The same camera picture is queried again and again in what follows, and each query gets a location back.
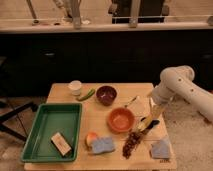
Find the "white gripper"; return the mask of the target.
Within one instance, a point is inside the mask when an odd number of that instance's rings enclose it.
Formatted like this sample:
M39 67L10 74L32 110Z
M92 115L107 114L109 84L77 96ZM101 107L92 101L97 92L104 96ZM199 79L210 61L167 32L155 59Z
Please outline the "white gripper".
M150 114L152 115L153 119L156 120L165 111L166 106L156 104L152 99L151 94L148 94L147 97L149 99Z

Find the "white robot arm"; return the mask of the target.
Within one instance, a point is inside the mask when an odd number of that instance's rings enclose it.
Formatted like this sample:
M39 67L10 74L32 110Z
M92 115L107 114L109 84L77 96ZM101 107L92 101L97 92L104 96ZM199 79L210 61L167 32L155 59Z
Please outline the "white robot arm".
M213 94L197 86L194 78L195 72L190 66L165 68L160 73L160 83L149 96L155 104L162 105L179 95L213 123Z

